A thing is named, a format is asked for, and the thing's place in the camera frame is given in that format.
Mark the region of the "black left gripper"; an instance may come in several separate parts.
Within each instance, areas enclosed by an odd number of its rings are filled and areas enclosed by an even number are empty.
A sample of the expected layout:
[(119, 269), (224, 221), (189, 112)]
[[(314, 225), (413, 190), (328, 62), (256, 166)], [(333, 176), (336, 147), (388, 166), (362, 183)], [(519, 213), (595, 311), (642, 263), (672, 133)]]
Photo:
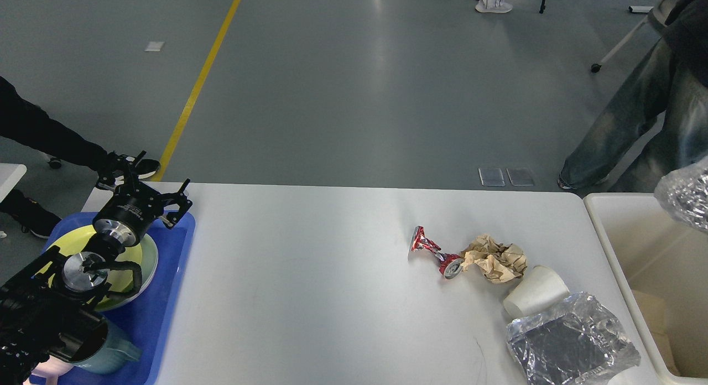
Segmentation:
[(141, 242), (149, 227), (156, 220), (172, 230), (191, 209), (193, 203), (187, 195), (191, 179), (185, 179), (177, 191), (159, 192), (145, 183), (147, 193), (139, 194), (139, 163), (146, 155), (137, 156), (109, 154), (110, 161), (98, 172), (96, 189), (111, 191), (114, 195), (93, 219), (93, 228), (98, 234), (108, 234), (125, 247), (134, 247)]

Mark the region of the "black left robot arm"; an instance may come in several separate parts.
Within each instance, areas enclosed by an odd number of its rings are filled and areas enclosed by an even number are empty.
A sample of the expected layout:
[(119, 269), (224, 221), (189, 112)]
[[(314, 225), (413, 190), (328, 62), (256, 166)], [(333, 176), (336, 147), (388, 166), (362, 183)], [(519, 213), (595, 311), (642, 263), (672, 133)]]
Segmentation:
[(2, 383), (21, 384), (55, 357), (79, 364), (100, 354), (113, 332), (96, 311), (105, 299), (126, 301), (142, 291), (142, 267), (120, 261), (156, 220), (172, 229), (192, 207), (179, 190), (161, 193), (139, 180), (143, 155), (114, 156), (96, 188), (113, 196), (93, 217), (91, 234), (73, 254), (55, 243), (2, 286)]

